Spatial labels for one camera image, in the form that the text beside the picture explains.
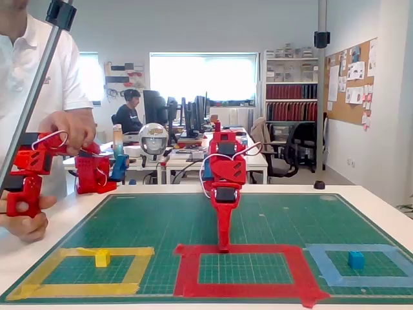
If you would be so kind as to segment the person's left hand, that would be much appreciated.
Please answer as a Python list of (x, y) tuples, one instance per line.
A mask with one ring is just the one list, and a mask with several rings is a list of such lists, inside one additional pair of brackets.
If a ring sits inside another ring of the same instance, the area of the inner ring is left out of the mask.
[(66, 150), (71, 156), (78, 155), (79, 151), (89, 146), (96, 136), (96, 124), (90, 108), (53, 112), (40, 122), (38, 130), (65, 131), (68, 134)]

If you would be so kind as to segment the person's right hand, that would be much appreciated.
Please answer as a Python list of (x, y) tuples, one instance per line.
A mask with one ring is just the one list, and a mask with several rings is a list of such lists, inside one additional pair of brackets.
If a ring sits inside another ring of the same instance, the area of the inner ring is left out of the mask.
[(40, 212), (34, 218), (29, 216), (9, 217), (6, 215), (6, 198), (8, 191), (1, 196), (1, 227), (18, 237), (22, 242), (32, 243), (41, 240), (48, 227), (48, 218)]

